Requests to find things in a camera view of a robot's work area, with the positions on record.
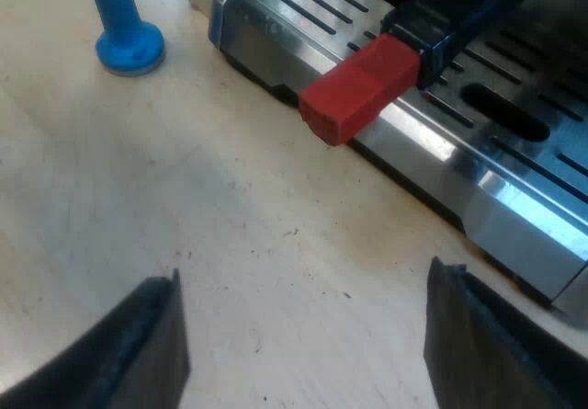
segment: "stainless steel fixture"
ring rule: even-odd
[[[298,93],[379,33],[395,0],[191,0],[209,37]],[[588,321],[588,0],[527,0],[438,82],[388,105],[356,142],[468,238]]]

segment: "wooden surface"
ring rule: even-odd
[[[93,0],[0,0],[0,390],[143,278],[180,269],[183,408],[435,407],[430,259],[465,263],[588,355],[478,250],[235,72],[187,0],[136,0],[167,58],[98,63]]]

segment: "slotted metal plate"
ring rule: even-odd
[[[269,87],[299,92],[370,43],[399,1],[216,0],[210,37]],[[588,272],[588,56],[531,14],[481,34],[356,141],[556,301]]]

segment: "red rectangular block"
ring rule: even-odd
[[[328,144],[346,143],[416,84],[420,67],[417,52],[382,34],[302,91],[302,119]]]

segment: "blue object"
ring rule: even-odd
[[[113,74],[139,75],[164,58],[164,37],[151,23],[141,21],[134,0],[95,0],[104,33],[96,42],[100,61]]]

